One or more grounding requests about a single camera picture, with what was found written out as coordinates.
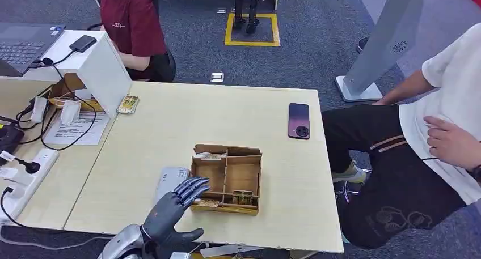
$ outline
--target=sneaker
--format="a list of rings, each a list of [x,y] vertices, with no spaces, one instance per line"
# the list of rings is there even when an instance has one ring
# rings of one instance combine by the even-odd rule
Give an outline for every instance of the sneaker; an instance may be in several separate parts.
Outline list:
[[[332,173],[332,182],[348,181],[353,184],[360,184],[366,180],[366,172],[356,166],[352,161],[349,168],[344,173]]]
[[[364,37],[359,42],[357,42],[357,47],[356,51],[361,54],[362,50],[366,47],[366,44],[368,43],[369,37]]]
[[[349,240],[347,240],[347,238],[345,238],[344,234],[341,232],[341,237],[343,238],[343,242],[346,243],[346,244],[350,244],[351,242],[349,242]]]

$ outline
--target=white stand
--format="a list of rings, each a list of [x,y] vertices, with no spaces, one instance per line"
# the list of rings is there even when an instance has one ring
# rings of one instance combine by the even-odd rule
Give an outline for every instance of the white stand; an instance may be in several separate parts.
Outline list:
[[[110,118],[117,115],[117,107],[130,90],[132,80],[112,41],[104,31],[65,31],[42,58],[57,62],[67,56],[69,45],[83,35],[97,39],[97,43],[83,53],[75,52],[57,65],[62,73],[73,73],[87,87]],[[60,76],[53,67],[28,70],[23,77],[0,79],[40,80],[56,82]]]
[[[375,101],[382,98],[382,93],[379,91],[379,88],[377,87],[377,85],[375,85],[375,83],[371,83],[371,85],[360,94],[351,94],[351,92],[349,92],[347,86],[344,83],[344,78],[345,76],[337,76],[336,85],[337,88],[341,91],[343,100],[345,102]]]
[[[423,0],[387,0],[369,41],[345,77],[336,77],[344,101],[382,98],[374,82],[415,41]]]

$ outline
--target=laptop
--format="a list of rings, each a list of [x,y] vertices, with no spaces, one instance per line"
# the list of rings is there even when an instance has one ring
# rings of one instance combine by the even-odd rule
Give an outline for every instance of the laptop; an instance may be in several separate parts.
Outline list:
[[[0,76],[22,77],[64,29],[65,25],[0,23]]]

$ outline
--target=smartphone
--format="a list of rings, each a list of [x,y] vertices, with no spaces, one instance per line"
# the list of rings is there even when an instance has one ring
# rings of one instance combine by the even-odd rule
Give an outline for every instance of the smartphone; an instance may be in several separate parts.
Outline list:
[[[309,139],[309,105],[289,104],[288,136],[295,139]]]

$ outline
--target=robot leg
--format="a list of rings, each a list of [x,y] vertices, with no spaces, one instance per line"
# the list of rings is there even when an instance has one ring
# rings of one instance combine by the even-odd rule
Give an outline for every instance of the robot leg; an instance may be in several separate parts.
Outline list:
[[[247,25],[246,32],[248,34],[255,33],[256,27],[259,24],[259,20],[256,19],[257,14],[257,2],[258,0],[251,0],[249,7],[249,23]]]
[[[242,25],[246,22],[245,19],[242,18],[242,3],[244,0],[235,0],[235,18],[234,24],[232,24],[232,29],[239,30],[242,28]]]

